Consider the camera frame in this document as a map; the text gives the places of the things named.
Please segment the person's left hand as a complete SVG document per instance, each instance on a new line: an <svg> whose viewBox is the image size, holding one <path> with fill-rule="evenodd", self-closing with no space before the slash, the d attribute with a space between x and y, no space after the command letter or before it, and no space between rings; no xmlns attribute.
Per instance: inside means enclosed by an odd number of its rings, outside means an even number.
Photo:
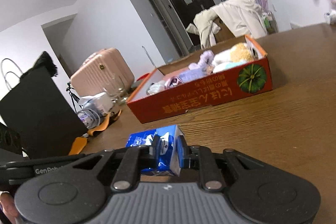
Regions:
<svg viewBox="0 0 336 224"><path fill-rule="evenodd" d="M11 223L17 223L19 212L15 207L14 198L8 192L1 193L1 206L9 221Z"/></svg>

